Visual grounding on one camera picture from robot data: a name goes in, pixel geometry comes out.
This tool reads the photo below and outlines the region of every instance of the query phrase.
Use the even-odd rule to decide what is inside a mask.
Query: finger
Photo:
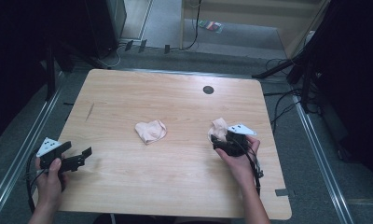
[[[36,157],[35,158],[35,169],[37,169],[37,170],[41,169],[41,166],[39,165],[40,162],[41,162],[41,160],[39,159],[39,157]]]
[[[251,143],[251,149],[256,154],[260,146],[260,141],[250,135],[246,135],[246,138]]]
[[[215,149],[216,153],[218,153],[219,157],[221,157],[222,160],[226,160],[226,158],[228,157],[228,154],[222,150],[221,148],[216,148]]]
[[[59,181],[58,172],[61,169],[62,161],[59,158],[56,158],[49,167],[48,181],[55,183]]]

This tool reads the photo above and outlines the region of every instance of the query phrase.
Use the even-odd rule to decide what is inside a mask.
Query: black tripod leg
[[[289,67],[291,65],[299,64],[302,59],[303,59],[303,56],[296,56],[293,59],[288,59],[285,63],[280,63],[279,65],[271,68],[270,70],[268,70],[268,71],[266,71],[264,73],[261,73],[259,75],[252,75],[251,77],[252,78],[270,77],[270,76],[274,75],[275,73],[278,73],[278,72],[284,70],[285,68],[287,68],[287,67]]]
[[[86,63],[90,64],[94,68],[102,68],[103,69],[103,67],[102,67],[101,64],[96,63],[90,57],[88,57],[85,54],[81,53],[79,50],[75,49],[74,47],[72,47],[72,46],[70,46],[70,45],[68,45],[66,43],[63,43],[63,42],[60,42],[60,45],[62,46],[62,48],[64,48],[65,50],[69,51],[70,53],[74,54],[75,56],[79,57],[80,59],[84,60]]]

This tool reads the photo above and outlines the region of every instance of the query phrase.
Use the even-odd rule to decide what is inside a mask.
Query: black stand
[[[86,56],[76,48],[62,41],[56,40],[56,38],[54,38],[53,36],[49,37],[46,54],[48,79],[46,101],[48,101],[56,91],[55,59],[62,71],[72,72],[73,70],[73,62],[71,61],[67,53],[74,54],[94,68],[103,69],[101,64],[96,63],[94,60],[92,60],[90,57]]]
[[[341,5],[341,1],[331,1],[327,12],[325,13],[324,19],[314,36],[311,38],[311,41],[304,47],[304,49],[293,59],[287,60],[285,63],[281,63],[270,70],[261,73],[259,75],[252,75],[252,78],[266,78],[274,75],[277,72],[284,70],[289,66],[294,66],[291,69],[291,72],[287,76],[287,81],[290,84],[296,84],[300,78],[303,78],[303,87],[301,94],[301,105],[306,113],[309,112],[307,108],[308,94],[310,89],[311,80],[315,75],[315,64],[316,64],[316,54],[319,51],[319,48],[325,43],[325,35],[328,33],[328,28],[331,23],[334,21],[334,18],[337,16],[338,9]]]

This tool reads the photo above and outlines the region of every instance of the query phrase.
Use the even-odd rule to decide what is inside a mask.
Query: gray floor
[[[164,9],[163,0],[154,0],[152,11],[145,28],[144,37],[148,39],[147,45],[151,47],[163,48],[165,44],[178,46],[178,24],[177,19],[163,18],[160,9]],[[174,16],[177,12],[166,13]],[[161,21],[173,22],[170,27],[176,32],[170,35],[159,32],[164,28],[158,27],[159,18]],[[228,26],[238,30],[236,25]],[[182,72],[200,72],[223,74],[227,77],[250,78],[252,74],[259,74],[266,70],[266,62],[271,58],[283,58],[284,53],[279,49],[279,40],[271,28],[262,33],[256,31],[255,37],[258,39],[250,40],[248,35],[245,44],[247,51],[253,51],[253,54],[240,51],[243,49],[242,42],[237,46],[224,44],[227,50],[211,48],[210,44],[216,46],[222,45],[224,40],[215,40],[210,37],[216,37],[227,34],[226,38],[231,39],[235,32],[220,35],[200,32],[199,47],[192,51],[172,51],[164,54],[163,49],[145,49],[138,53],[138,47],[129,51],[120,49],[119,64],[113,69],[148,69],[162,71],[182,71]],[[105,59],[107,63],[116,63],[118,57],[116,54]],[[65,120],[71,111],[70,105],[63,103],[73,103],[83,84],[83,81],[91,67],[81,61],[76,61],[76,68],[73,73],[66,75],[66,81],[62,85],[62,92],[55,104],[47,123],[43,130],[37,136],[34,147],[39,147],[44,138],[50,137],[57,139],[62,131]],[[290,86],[285,81],[285,74],[279,73],[273,77],[261,80],[264,92],[283,92],[288,91]],[[9,171],[8,167],[14,161],[18,152],[22,150],[21,146],[30,128],[33,126],[42,106],[44,106],[46,89],[43,87],[30,101],[30,103],[20,112],[12,121],[7,130],[0,138],[0,182]],[[279,96],[266,97],[268,113],[270,119],[273,119],[274,106]],[[285,97],[280,104],[279,111],[293,103],[291,96]],[[318,115],[309,114],[314,130],[318,135],[321,147],[328,159],[331,171],[333,172],[341,192],[348,203],[354,223],[373,223],[373,174],[367,168],[359,163],[346,163],[340,161],[337,156],[335,144],[328,134],[325,123]],[[316,156],[312,150],[310,139],[308,138],[303,123],[300,120],[296,109],[286,113],[277,123],[276,133],[274,134],[276,146],[279,152],[279,158],[283,169],[284,180],[287,188],[292,190],[295,195],[290,196],[290,203],[293,215],[289,220],[272,220],[273,223],[340,223],[336,206],[333,203],[328,191],[327,184],[323,178]],[[27,206],[27,197],[23,182],[24,167],[20,168],[19,177],[12,191],[7,195],[7,200],[0,212],[0,223],[26,223],[30,211]],[[55,223],[92,223],[99,214],[91,213],[66,213],[60,212]],[[243,220],[233,220],[234,223],[243,223]]]

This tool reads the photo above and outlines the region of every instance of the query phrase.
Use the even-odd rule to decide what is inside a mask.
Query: tabletop
[[[89,72],[59,138],[73,145],[67,157],[92,148],[69,174],[60,210],[243,217],[237,183],[208,140],[219,118],[257,132],[262,203],[270,219],[290,218],[288,197],[275,193],[285,184],[258,81],[98,69]],[[135,124],[156,119],[167,134],[146,145]]]

